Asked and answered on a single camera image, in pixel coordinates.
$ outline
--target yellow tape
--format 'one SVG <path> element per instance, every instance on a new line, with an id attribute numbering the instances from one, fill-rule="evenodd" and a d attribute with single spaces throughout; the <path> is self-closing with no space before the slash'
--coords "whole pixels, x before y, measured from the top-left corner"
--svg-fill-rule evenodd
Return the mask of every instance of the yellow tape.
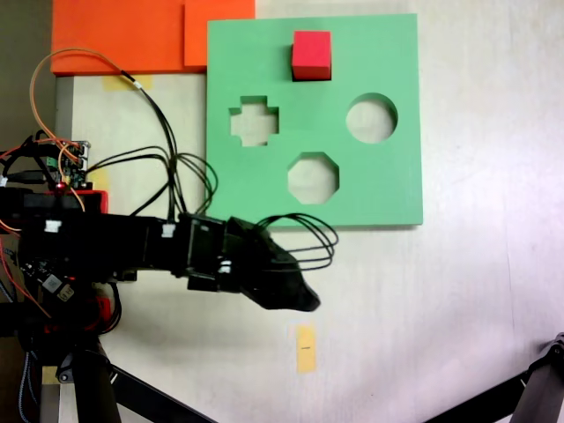
<path id="1" fill-rule="evenodd" d="M 93 188 L 98 191 L 109 191 L 108 170 L 105 168 L 94 170 L 88 174 L 88 181 L 93 183 Z"/>
<path id="2" fill-rule="evenodd" d="M 315 372 L 315 331 L 313 326 L 296 328 L 298 373 Z"/>
<path id="3" fill-rule="evenodd" d="M 43 385 L 58 385 L 59 380 L 56 378 L 56 366 L 43 366 L 41 383 Z"/>
<path id="4" fill-rule="evenodd" d="M 139 84 L 147 91 L 152 88 L 152 75 L 132 75 Z M 102 77 L 104 91 L 126 91 L 137 90 L 135 86 L 124 76 L 111 75 Z"/>

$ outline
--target hole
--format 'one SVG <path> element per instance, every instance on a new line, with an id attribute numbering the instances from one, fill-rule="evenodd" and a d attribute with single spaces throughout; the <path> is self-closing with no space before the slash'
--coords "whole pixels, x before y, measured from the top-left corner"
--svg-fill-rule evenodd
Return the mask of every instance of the hole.
<path id="1" fill-rule="evenodd" d="M 346 127 L 362 143 L 381 143 L 396 130 L 396 107 L 388 97 L 381 94 L 361 95 L 349 108 Z"/>
<path id="2" fill-rule="evenodd" d="M 278 134 L 278 108 L 269 108 L 266 96 L 241 97 L 240 108 L 230 108 L 231 135 L 241 139 L 243 147 L 268 144 Z"/>
<path id="3" fill-rule="evenodd" d="M 338 166 L 323 152 L 303 152 L 288 170 L 288 190 L 302 204 L 327 203 L 338 185 Z"/>

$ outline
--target metal leg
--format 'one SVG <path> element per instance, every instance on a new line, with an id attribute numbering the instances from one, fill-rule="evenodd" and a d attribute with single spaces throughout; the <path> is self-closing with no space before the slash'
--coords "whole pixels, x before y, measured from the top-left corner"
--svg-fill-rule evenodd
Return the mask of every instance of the metal leg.
<path id="1" fill-rule="evenodd" d="M 154 423 L 217 423 L 119 367 L 114 372 L 115 400 L 141 417 Z"/>
<path id="2" fill-rule="evenodd" d="M 122 423 L 114 390 L 109 381 L 108 362 L 91 352 L 77 352 L 72 377 L 80 423 Z"/>
<path id="3" fill-rule="evenodd" d="M 554 355 L 561 356 L 562 353 L 557 352 Z M 549 360 L 532 372 L 527 388 L 513 413 L 511 423 L 558 422 L 562 400 L 564 400 L 561 361 L 562 358 L 554 357 L 554 360 Z"/>
<path id="4" fill-rule="evenodd" d="M 523 372 L 427 423 L 495 423 L 513 413 L 527 377 L 527 372 Z"/>

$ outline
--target octagonal hole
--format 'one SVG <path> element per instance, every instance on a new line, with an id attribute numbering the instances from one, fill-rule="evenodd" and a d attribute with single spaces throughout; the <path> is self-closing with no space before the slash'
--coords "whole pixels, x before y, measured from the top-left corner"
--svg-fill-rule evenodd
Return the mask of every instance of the octagonal hole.
<path id="1" fill-rule="evenodd" d="M 303 152 L 288 170 L 288 190 L 302 204 L 324 204 L 337 192 L 338 165 L 324 152 Z"/>

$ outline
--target red cube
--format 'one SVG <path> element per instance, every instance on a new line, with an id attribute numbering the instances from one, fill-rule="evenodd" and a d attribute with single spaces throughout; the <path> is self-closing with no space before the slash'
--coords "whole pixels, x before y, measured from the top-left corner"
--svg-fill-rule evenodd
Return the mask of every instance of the red cube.
<path id="1" fill-rule="evenodd" d="M 297 81 L 331 79 L 331 32 L 293 33 L 292 72 Z"/>

